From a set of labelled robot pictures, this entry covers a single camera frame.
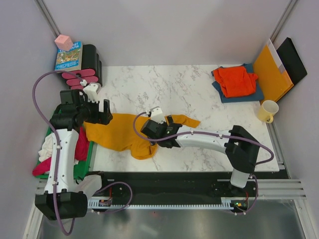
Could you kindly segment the yellow t shirt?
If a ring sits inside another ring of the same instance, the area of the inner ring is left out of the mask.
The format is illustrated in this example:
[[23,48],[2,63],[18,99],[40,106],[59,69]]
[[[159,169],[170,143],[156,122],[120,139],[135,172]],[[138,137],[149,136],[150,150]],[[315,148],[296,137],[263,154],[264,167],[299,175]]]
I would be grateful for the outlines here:
[[116,113],[108,125],[85,122],[87,139],[114,151],[129,150],[131,156],[138,160],[149,159],[155,155],[158,146],[137,136],[133,129],[135,117]]

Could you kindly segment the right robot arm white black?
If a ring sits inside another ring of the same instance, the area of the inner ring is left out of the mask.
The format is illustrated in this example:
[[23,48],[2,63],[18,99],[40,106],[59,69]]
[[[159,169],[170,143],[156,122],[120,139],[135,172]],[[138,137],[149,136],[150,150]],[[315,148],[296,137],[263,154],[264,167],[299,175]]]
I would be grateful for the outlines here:
[[260,143],[243,127],[231,130],[204,131],[191,128],[172,119],[168,123],[147,120],[141,133],[161,147],[198,147],[223,153],[233,167],[228,190],[234,196],[246,191],[249,176],[255,171]]

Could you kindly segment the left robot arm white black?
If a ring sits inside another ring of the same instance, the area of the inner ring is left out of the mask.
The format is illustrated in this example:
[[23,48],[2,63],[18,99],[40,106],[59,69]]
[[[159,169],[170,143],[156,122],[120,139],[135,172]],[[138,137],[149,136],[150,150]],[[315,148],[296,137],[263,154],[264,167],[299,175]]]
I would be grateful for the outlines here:
[[51,166],[44,192],[35,197],[35,206],[51,221],[81,218],[86,215],[89,199],[96,193],[104,196],[109,183],[99,174],[85,176],[75,182],[74,160],[80,128],[84,122],[108,125],[113,116],[109,100],[94,101],[83,90],[60,92],[49,127],[53,132]]

